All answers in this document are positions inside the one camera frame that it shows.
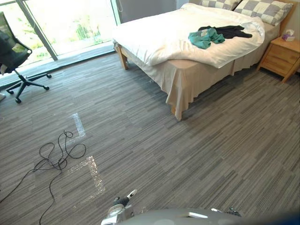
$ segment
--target checkered pillow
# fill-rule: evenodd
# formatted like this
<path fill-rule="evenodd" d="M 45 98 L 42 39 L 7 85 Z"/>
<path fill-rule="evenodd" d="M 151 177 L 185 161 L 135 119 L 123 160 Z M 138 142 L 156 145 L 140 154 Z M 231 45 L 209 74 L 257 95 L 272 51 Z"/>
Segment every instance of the checkered pillow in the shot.
<path fill-rule="evenodd" d="M 241 0 L 200 0 L 200 6 L 233 10 Z"/>
<path fill-rule="evenodd" d="M 289 13 L 293 4 L 273 0 L 243 0 L 234 10 L 249 16 L 258 16 L 265 23 L 278 25 Z"/>

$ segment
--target nightstand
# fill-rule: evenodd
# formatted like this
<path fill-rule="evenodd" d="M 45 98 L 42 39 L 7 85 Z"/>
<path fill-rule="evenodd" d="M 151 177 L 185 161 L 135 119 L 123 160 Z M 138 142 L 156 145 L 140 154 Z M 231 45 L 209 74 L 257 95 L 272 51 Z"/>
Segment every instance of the nightstand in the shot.
<path fill-rule="evenodd" d="M 285 83 L 299 68 L 299 55 L 299 40 L 284 41 L 278 37 L 271 41 L 256 70 L 260 67 L 268 69 L 283 76 L 282 83 Z"/>

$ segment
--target green clothing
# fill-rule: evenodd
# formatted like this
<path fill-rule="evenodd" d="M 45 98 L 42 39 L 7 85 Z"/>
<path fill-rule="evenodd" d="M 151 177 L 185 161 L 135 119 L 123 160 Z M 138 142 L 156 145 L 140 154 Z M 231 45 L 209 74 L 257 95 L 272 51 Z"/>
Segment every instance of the green clothing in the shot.
<path fill-rule="evenodd" d="M 217 34 L 217 31 L 214 28 L 190 33 L 188 39 L 193 45 L 196 45 L 198 48 L 202 49 L 207 49 L 210 47 L 211 41 L 215 44 L 225 41 L 223 34 Z"/>

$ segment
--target tangled cable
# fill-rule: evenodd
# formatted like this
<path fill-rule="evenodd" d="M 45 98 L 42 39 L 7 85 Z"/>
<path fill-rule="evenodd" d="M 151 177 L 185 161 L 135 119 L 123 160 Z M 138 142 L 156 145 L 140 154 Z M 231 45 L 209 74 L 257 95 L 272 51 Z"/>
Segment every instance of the tangled cable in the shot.
<path fill-rule="evenodd" d="M 65 136 L 65 141 L 64 141 L 64 149 L 62 148 L 62 146 L 60 145 L 60 138 L 61 136 Z M 7 196 L 5 196 L 1 201 L 0 203 L 2 203 L 5 199 L 7 199 L 19 186 L 20 184 L 22 183 L 22 181 L 25 179 L 25 177 L 30 173 L 30 172 L 36 172 L 36 171 L 48 171 L 48 170 L 53 170 L 53 169 L 56 169 L 56 170 L 59 170 L 60 173 L 58 175 L 56 175 L 51 181 L 50 181 L 50 184 L 49 184 L 49 191 L 50 191 L 50 194 L 51 194 L 51 197 L 52 197 L 52 203 L 51 205 L 44 211 L 44 213 L 42 214 L 42 216 L 40 217 L 39 219 L 39 224 L 41 225 L 41 221 L 42 221 L 42 218 L 44 216 L 44 214 L 53 206 L 53 204 L 55 203 L 55 198 L 54 198 L 54 195 L 52 193 L 52 190 L 51 190 L 51 185 L 52 183 L 62 174 L 62 170 L 66 168 L 67 164 L 68 164 L 68 161 L 67 161 L 67 158 L 68 157 L 71 157 L 71 158 L 81 158 L 85 155 L 86 153 L 86 146 L 84 144 L 76 144 L 74 145 L 70 151 L 67 150 L 67 139 L 68 138 L 72 138 L 73 137 L 73 133 L 70 132 L 70 131 L 64 131 L 63 133 L 61 133 L 58 138 L 57 138 L 57 143 L 58 143 L 58 146 L 60 148 L 60 152 L 61 152 L 61 157 L 58 159 L 58 161 L 56 163 L 53 163 L 51 160 L 50 160 L 50 156 L 51 154 L 53 153 L 54 149 L 55 149 L 55 144 L 53 142 L 49 142 L 49 143 L 46 143 L 44 144 L 42 147 L 40 147 L 38 153 L 40 155 L 40 157 L 42 158 L 35 166 L 33 169 L 29 170 L 24 176 L 23 178 L 21 179 L 21 181 L 18 183 L 18 185 L 11 191 L 9 192 L 9 194 Z M 48 146 L 48 145 L 51 145 L 52 148 L 48 154 L 47 157 L 44 157 L 42 155 L 42 149 L 45 147 L 45 146 Z M 71 155 L 71 152 L 79 145 L 82 145 L 83 146 L 83 153 L 80 155 L 80 156 L 72 156 Z"/>

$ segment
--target office chair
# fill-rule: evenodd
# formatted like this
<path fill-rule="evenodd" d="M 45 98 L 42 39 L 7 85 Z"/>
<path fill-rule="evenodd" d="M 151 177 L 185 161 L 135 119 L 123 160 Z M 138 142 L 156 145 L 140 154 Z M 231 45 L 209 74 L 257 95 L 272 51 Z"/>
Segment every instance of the office chair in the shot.
<path fill-rule="evenodd" d="M 43 87 L 45 90 L 49 90 L 49 87 L 33 82 L 41 77 L 51 78 L 52 76 L 44 73 L 30 77 L 24 77 L 16 71 L 21 64 L 23 64 L 27 58 L 31 55 L 32 50 L 21 43 L 13 34 L 3 12 L 0 12 L 0 67 L 5 65 L 7 68 L 5 73 L 11 73 L 14 71 L 18 77 L 19 82 L 13 84 L 6 91 L 9 94 L 13 94 L 13 89 L 20 87 L 15 97 L 16 103 L 21 103 L 19 96 L 23 92 L 26 86 L 38 86 Z"/>

